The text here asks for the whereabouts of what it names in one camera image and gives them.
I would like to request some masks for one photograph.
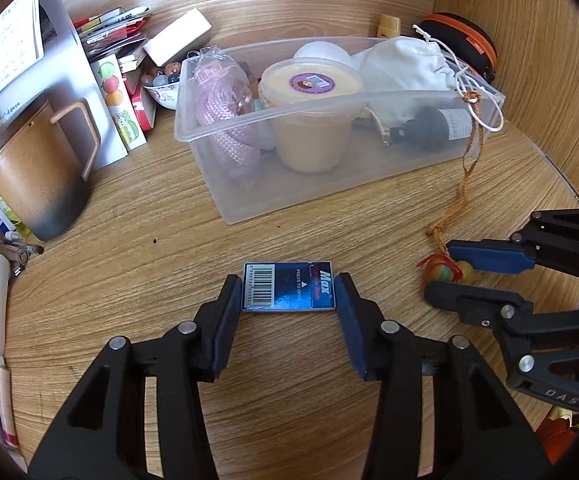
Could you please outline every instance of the orange label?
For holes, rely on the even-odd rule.
[[[480,44],[471,36],[467,37],[467,42],[473,46],[474,48],[476,48],[476,51],[482,56],[485,53],[485,49],[480,46]]]

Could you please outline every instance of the brown mug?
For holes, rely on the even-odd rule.
[[[58,124],[74,110],[81,111],[94,140],[84,168]],[[87,178],[100,147],[85,100],[54,113],[42,93],[0,129],[0,196],[38,239],[57,237],[86,206]]]

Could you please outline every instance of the bowl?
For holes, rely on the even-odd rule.
[[[170,110],[176,110],[176,98],[178,97],[178,85],[180,82],[168,83],[161,86],[146,86],[152,99],[158,104]]]

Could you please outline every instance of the plastic storage box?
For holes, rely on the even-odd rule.
[[[268,67],[291,59],[301,46],[312,41],[338,44],[353,55],[384,40],[352,36],[300,38],[249,44],[229,48],[224,52],[237,62],[246,62],[253,77],[259,79]],[[328,94],[323,94],[319,99],[292,104],[279,105],[278,102],[273,102],[271,107],[263,110],[210,126],[200,126],[195,115],[195,66],[191,60],[183,63],[174,135],[177,140],[190,143],[218,211],[228,224],[398,173],[458,158],[465,151],[466,138],[439,145],[432,145],[431,142],[399,142],[399,134],[403,136],[407,133],[407,139],[412,139],[412,135],[418,133],[421,138],[428,134],[425,131],[427,128],[420,128],[420,132],[412,131],[421,121],[406,123],[405,118],[413,119],[417,112],[422,111],[426,116],[433,116],[439,115],[436,110],[443,110],[445,115],[446,110],[467,111],[467,105],[455,91],[364,92],[361,88],[361,91],[349,95],[326,97]],[[278,98],[266,99],[268,105],[271,100],[278,101]],[[391,130],[394,142],[390,146],[389,142],[386,142],[385,134],[381,135],[377,128],[376,121],[367,113],[367,107],[373,110],[403,111],[403,128]],[[352,117],[351,121],[339,121],[339,127],[346,130],[341,132],[346,140],[343,153],[336,155],[337,160],[332,168],[329,168],[331,164],[320,168],[309,164],[305,167],[301,165],[300,158],[288,158],[286,153],[283,153],[283,150],[287,152],[287,149],[281,144],[293,140],[292,125],[296,130],[295,146],[303,143],[304,151],[309,155],[312,149],[311,140],[317,142],[322,138],[322,135],[319,136],[319,133],[322,134],[319,119],[314,118],[328,118],[325,128],[331,134],[333,123],[330,118],[336,117],[337,113],[345,115],[343,110],[347,110],[348,115],[351,110],[353,115],[358,117]],[[486,123],[492,123],[494,108],[489,99],[482,99],[481,113]],[[246,174],[230,174],[217,159],[212,136],[238,131],[243,126],[256,128],[263,136],[267,135],[271,139],[276,137],[278,148],[263,150],[256,167]],[[284,155],[285,163],[279,156],[279,149]]]

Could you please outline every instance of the max logo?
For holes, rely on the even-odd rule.
[[[330,288],[329,284],[332,281],[332,274],[321,270],[321,292],[323,294],[329,294]]]

